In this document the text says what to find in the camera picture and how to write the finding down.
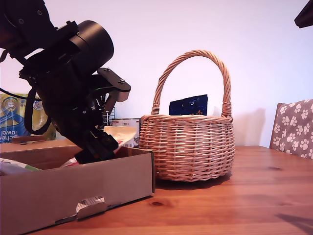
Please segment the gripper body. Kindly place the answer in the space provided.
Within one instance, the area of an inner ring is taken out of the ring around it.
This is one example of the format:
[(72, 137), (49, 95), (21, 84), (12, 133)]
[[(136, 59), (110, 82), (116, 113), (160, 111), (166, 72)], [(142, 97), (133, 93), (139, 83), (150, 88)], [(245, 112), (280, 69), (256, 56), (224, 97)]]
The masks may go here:
[(114, 158), (114, 150), (118, 142), (112, 137), (96, 128), (103, 123), (100, 110), (73, 109), (59, 111), (52, 118), (56, 129), (82, 150), (75, 154), (79, 164), (88, 164), (110, 160)]

